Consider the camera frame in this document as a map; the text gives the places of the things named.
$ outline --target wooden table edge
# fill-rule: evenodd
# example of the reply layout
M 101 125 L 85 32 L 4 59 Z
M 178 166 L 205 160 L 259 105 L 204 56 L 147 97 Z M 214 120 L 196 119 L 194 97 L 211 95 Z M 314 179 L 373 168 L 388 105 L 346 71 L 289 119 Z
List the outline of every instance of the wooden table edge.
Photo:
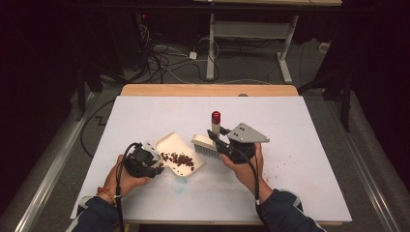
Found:
M 295 97 L 293 85 L 128 84 L 121 96 L 164 97 Z

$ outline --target red bottle cap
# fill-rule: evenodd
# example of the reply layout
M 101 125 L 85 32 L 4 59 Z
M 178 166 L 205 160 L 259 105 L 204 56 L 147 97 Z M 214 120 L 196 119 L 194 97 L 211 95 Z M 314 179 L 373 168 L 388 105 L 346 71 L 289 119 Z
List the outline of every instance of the red bottle cap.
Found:
M 220 113 L 218 111 L 212 112 L 212 123 L 220 124 Z

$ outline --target hand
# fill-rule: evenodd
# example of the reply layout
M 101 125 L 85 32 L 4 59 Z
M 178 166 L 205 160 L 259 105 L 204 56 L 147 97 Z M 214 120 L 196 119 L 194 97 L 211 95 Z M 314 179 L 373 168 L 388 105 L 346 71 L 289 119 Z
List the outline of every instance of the hand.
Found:
M 223 164 L 235 172 L 236 178 L 255 195 L 255 181 L 254 175 L 248 163 L 235 164 L 228 156 L 220 155 Z M 262 203 L 268 198 L 273 190 L 268 186 L 268 184 L 262 178 L 263 171 L 263 156 L 262 156 L 262 145 L 260 143 L 255 143 L 255 155 L 250 159 L 253 167 L 258 173 L 259 181 L 259 200 Z
M 105 183 L 103 185 L 105 189 L 108 189 L 108 192 L 111 195 L 115 195 L 115 189 L 117 188 L 116 172 L 117 172 L 117 167 L 122 160 L 123 160 L 123 155 L 118 156 L 117 163 L 111 168 L 111 171 L 108 173 L 108 176 L 106 177 Z M 133 177 L 130 175 L 130 173 L 128 173 L 127 169 L 123 167 L 123 170 L 121 173 L 121 180 L 120 180 L 121 197 L 125 197 L 126 195 L 128 195 L 132 191 L 133 188 L 138 187 L 138 186 L 147 185 L 149 182 L 150 182 L 150 178 Z M 111 197 L 104 192 L 100 192 L 98 196 L 111 204 L 114 203 Z

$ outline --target jacket sleeve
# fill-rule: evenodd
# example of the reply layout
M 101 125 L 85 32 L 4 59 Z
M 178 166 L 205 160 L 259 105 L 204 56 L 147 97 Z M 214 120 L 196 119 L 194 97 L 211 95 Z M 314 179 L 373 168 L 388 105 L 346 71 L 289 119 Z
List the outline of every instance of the jacket sleeve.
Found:
M 270 231 L 325 231 L 304 215 L 300 198 L 290 191 L 274 189 L 260 207 L 262 220 Z
M 77 214 L 66 232 L 112 232 L 118 222 L 116 208 L 98 196 L 84 197 L 78 204 Z

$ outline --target wire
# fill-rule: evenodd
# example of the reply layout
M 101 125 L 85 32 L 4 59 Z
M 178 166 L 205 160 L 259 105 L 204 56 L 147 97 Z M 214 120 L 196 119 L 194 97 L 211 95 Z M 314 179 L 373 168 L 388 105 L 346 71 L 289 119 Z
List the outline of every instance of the wire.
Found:
M 123 159 L 117 166 L 116 170 L 116 181 L 117 181 L 117 188 L 115 189 L 115 201 L 117 203 L 117 212 L 118 212 L 118 218 L 119 218 L 119 223 L 120 223 L 120 228 L 122 232 L 125 232 L 125 227 L 124 227 L 124 217 L 123 217 L 123 207 L 121 203 L 121 174 L 123 173 L 123 168 L 124 168 L 124 161 L 126 160 L 128 153 L 130 151 L 130 148 L 133 146 L 138 145 L 137 143 L 132 143 L 130 146 L 127 148 L 123 155 Z
M 109 105 L 110 103 L 115 102 L 115 99 L 110 100 L 108 102 L 106 102 L 105 104 L 103 104 L 102 106 L 100 106 L 88 119 L 87 121 L 85 121 L 84 127 L 82 127 L 81 132 L 80 132 L 80 136 L 79 136 L 79 140 L 81 142 L 81 147 L 84 150 L 84 152 L 92 159 L 94 156 L 87 150 L 87 148 L 85 147 L 84 144 L 84 131 L 85 128 L 87 127 L 88 123 L 90 123 L 91 119 L 94 118 L 94 116 L 96 116 L 96 114 L 102 110 L 104 107 L 106 107 L 107 105 Z
M 178 76 L 176 76 L 175 74 L 174 74 L 174 72 L 172 72 L 171 70 L 169 70 L 167 67 L 164 67 L 169 73 L 171 73 L 177 80 L 179 80 L 180 82 L 182 82 L 182 83 L 185 83 L 185 84 L 193 84 L 193 83 L 190 83 L 190 82 L 187 82 L 187 81 L 185 81 L 185 80 L 182 80 L 182 79 L 180 79 Z
M 156 55 L 152 55 L 151 58 L 152 58 L 153 60 L 150 60 L 149 63 L 151 63 L 151 64 L 154 63 L 154 64 L 157 65 L 157 68 L 156 68 L 156 69 L 151 69 L 151 66 L 150 66 L 150 69 L 149 69 L 149 70 L 150 70 L 150 76 L 151 76 L 151 78 L 150 78 L 151 83 L 157 83 L 157 80 L 160 79 L 160 80 L 161 80 L 160 84 L 162 84 L 162 83 L 163 83 L 162 67 L 165 67 L 165 66 L 166 66 L 166 63 L 164 63 L 164 62 L 163 62 L 161 59 L 159 59 Z M 154 76 L 155 76 L 156 73 L 160 73 L 160 76 L 154 78 Z
M 212 39 L 210 39 L 210 38 L 208 38 L 208 37 L 204 37 L 204 38 L 202 38 L 201 40 L 199 40 L 197 44 L 199 45 L 199 43 L 201 43 L 201 42 L 203 42 L 203 41 L 205 41 L 205 40 L 211 41 L 211 42 L 213 42 L 213 43 L 217 46 L 217 55 L 214 56 L 214 59 L 217 58 L 218 55 L 220 54 L 220 47 L 218 46 L 218 44 L 217 44 L 216 41 L 214 41 L 214 40 L 212 40 Z
M 171 49 L 171 50 L 175 50 L 175 51 L 178 51 L 178 53 L 165 53 L 165 54 L 167 54 L 167 55 L 178 55 L 178 56 L 185 56 L 185 57 L 188 57 L 188 55 L 186 55 L 186 54 L 184 54 L 182 51 L 180 51 L 180 50 L 178 50 L 178 49 L 176 49 L 176 48 L 173 48 L 173 47 L 170 47 L 170 46 L 165 46 L 165 45 L 154 45 L 154 48 L 156 47 L 156 46 L 159 46 L 159 47 L 166 47 L 166 50 L 165 51 L 163 51 L 163 52 L 161 52 L 161 53 L 165 53 L 168 49 Z
M 173 70 L 171 70 L 171 71 L 174 72 L 174 71 L 176 71 L 176 70 L 179 70 L 179 69 L 183 68 L 184 66 L 189 66 L 189 65 L 195 66 L 195 67 L 198 69 L 198 75 L 199 75 L 199 78 L 200 78 L 200 77 L 201 77 L 201 73 L 200 73 L 199 66 L 197 66 L 197 65 L 195 65 L 195 64 L 185 64 L 185 65 L 182 65 L 182 66 L 180 66 L 180 67 L 178 67 L 178 68 L 175 68 L 175 69 L 173 69 Z
M 223 38 L 223 37 L 215 37 L 215 40 L 216 39 L 220 40 L 220 42 L 218 42 L 219 45 L 220 45 L 220 56 L 222 58 L 225 58 L 225 59 L 231 59 L 231 58 L 234 58 L 236 56 L 239 56 L 243 51 L 269 47 L 272 44 L 272 42 L 274 41 L 272 39 L 264 39 L 262 41 L 262 43 L 260 43 L 260 40 L 258 40 L 258 41 L 248 40 L 248 42 L 240 41 L 239 40 L 240 38 L 234 38 L 233 40 L 229 40 L 229 39 Z M 231 44 L 235 44 L 237 47 L 223 46 L 223 45 L 221 45 L 222 42 L 228 42 L 228 43 L 231 43 Z M 221 52 L 224 49 L 234 49 L 234 48 L 238 49 L 238 51 L 235 54 L 230 55 L 230 56 L 221 55 Z
M 142 49 L 144 49 L 148 45 L 148 41 L 150 40 L 150 30 L 148 30 L 148 28 L 146 26 L 142 25 L 142 24 L 140 24 L 139 26 L 145 29 L 144 35 L 143 35 L 141 40 L 145 41 L 145 36 L 147 36 L 146 37 L 147 38 L 146 43 L 145 43 L 144 47 L 142 47 Z
M 218 83 L 218 84 L 229 84 L 229 83 L 235 83 L 235 82 L 242 82 L 242 81 L 253 81 L 253 82 L 258 82 L 258 83 L 263 83 L 263 84 L 267 84 L 267 85 L 272 85 L 269 82 L 265 82 L 262 80 L 257 80 L 257 79 L 239 79 L 239 80 L 231 80 L 231 81 L 225 81 L 222 83 Z
M 236 148 L 234 148 L 234 150 L 236 152 L 238 152 L 247 161 L 247 164 L 249 165 L 250 170 L 253 173 L 253 180 L 255 182 L 255 190 L 254 190 L 255 195 L 254 195 L 254 198 L 255 198 L 256 213 L 258 214 L 258 216 L 259 216 L 260 220 L 263 222 L 263 224 L 266 226 L 267 225 L 266 220 L 265 220 L 264 217 L 262 217 L 261 209 L 260 209 L 260 201 L 259 201 L 259 168 L 258 168 L 258 164 L 257 164 L 256 154 L 254 155 L 254 157 L 255 157 L 255 166 L 256 166 L 256 168 L 255 168 L 253 166 L 253 164 L 251 163 L 251 161 L 245 156 L 245 154 L 242 151 L 240 151 Z

